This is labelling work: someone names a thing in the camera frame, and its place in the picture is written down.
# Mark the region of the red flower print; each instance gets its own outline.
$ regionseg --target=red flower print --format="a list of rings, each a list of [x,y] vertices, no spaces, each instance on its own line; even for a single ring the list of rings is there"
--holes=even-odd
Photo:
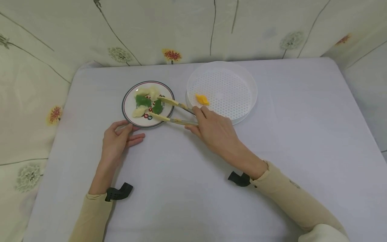
[[[60,120],[61,116],[62,108],[59,106],[54,106],[47,115],[47,125],[55,125]]]
[[[339,42],[337,42],[335,45],[337,46],[340,44],[345,44],[350,37],[351,37],[351,34],[349,33],[346,36],[344,36],[341,40],[339,40]]]
[[[178,62],[182,58],[182,55],[179,52],[177,52],[176,50],[162,49],[161,51],[164,54],[165,59],[167,61],[170,60],[172,64],[173,64],[173,61]]]

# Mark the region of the hand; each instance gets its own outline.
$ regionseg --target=hand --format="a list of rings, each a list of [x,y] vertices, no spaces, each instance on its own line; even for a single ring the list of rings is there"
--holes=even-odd
[[[230,153],[238,152],[242,143],[238,139],[229,118],[210,111],[206,106],[201,109],[195,106],[192,110],[196,115],[199,127],[188,125],[185,126],[186,129],[199,137],[212,152],[222,158]]]
[[[266,170],[267,164],[254,155],[236,135],[229,118],[210,111],[206,106],[192,108],[199,127],[187,125],[186,129],[199,137],[207,147],[235,168],[258,179]]]
[[[131,136],[130,133],[139,130],[128,124],[128,121],[122,120],[112,123],[105,131],[102,144],[101,163],[106,168],[117,168],[121,163],[121,155],[125,147],[131,147],[139,144],[145,138],[145,134],[136,134]],[[116,131],[120,126],[127,125],[125,128]]]
[[[120,126],[127,125],[125,128],[116,131]],[[132,132],[139,130],[128,124],[128,121],[118,121],[112,123],[105,131],[101,160],[98,164],[96,174],[91,183],[89,194],[104,194],[111,186],[114,173],[121,164],[121,155],[126,147],[141,143],[145,134],[131,135]]]

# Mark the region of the tongs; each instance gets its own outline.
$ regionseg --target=tongs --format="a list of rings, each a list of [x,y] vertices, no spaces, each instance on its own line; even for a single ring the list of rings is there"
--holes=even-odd
[[[189,113],[192,113],[193,115],[195,115],[195,113],[193,112],[192,109],[190,109],[189,107],[187,107],[185,104],[182,104],[182,103],[179,103],[175,100],[172,100],[172,99],[169,99],[169,98],[165,98],[165,97],[157,97],[157,99],[160,99],[162,102],[164,103],[167,103],[169,105],[172,105],[172,106],[176,106],[176,107],[179,107],[179,108],[182,108],[184,109],[185,111],[189,112]],[[158,115],[158,114],[154,114],[152,113],[152,116],[158,120],[161,120],[161,121],[166,121],[166,122],[171,122],[171,123],[175,123],[175,124],[180,124],[180,125],[194,125],[194,126],[199,126],[199,124],[197,122],[192,122],[192,121],[187,121],[187,120],[181,120],[181,119],[178,119],[178,118],[167,118],[167,117],[164,117],[164,116],[161,116],[161,115]]]

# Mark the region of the plate rim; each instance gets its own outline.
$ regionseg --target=plate rim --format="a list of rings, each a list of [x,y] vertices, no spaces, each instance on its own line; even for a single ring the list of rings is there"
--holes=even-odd
[[[122,99],[121,111],[122,111],[122,115],[125,117],[125,119],[126,119],[129,123],[133,124],[133,125],[136,126],[136,127],[140,127],[140,128],[153,128],[153,127],[159,126],[160,124],[162,124],[162,123],[164,122],[164,121],[160,121],[159,123],[154,124],[154,125],[151,125],[151,126],[137,125],[137,124],[133,123],[133,122],[128,118],[128,116],[126,115],[126,113],[125,113],[125,111],[124,111],[125,100],[126,100],[127,96],[129,95],[129,93],[130,93],[134,88],[136,88],[137,86],[142,85],[142,84],[144,84],[144,83],[148,83],[148,82],[151,82],[151,83],[157,83],[157,84],[160,84],[160,85],[166,87],[166,88],[168,89],[168,91],[171,93],[172,99],[173,99],[173,100],[175,99],[175,96],[173,95],[172,90],[171,90],[165,83],[162,83],[162,82],[159,82],[159,81],[142,81],[142,82],[139,82],[139,83],[137,83],[136,85],[132,86],[132,87],[125,93],[125,95],[124,95],[124,97],[123,97],[123,99]],[[166,116],[167,118],[169,118],[169,117],[172,115],[174,108],[175,108],[175,107],[172,106],[171,111],[170,111],[169,114]]]

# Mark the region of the green food piece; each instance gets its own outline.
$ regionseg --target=green food piece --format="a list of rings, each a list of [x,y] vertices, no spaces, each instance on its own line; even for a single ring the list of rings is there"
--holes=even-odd
[[[150,107],[152,105],[152,101],[144,96],[137,95],[136,104],[137,106],[144,105],[144,106]]]
[[[161,104],[161,100],[157,99],[156,102],[154,102],[154,107],[152,108],[153,113],[160,114],[163,110],[163,105]]]

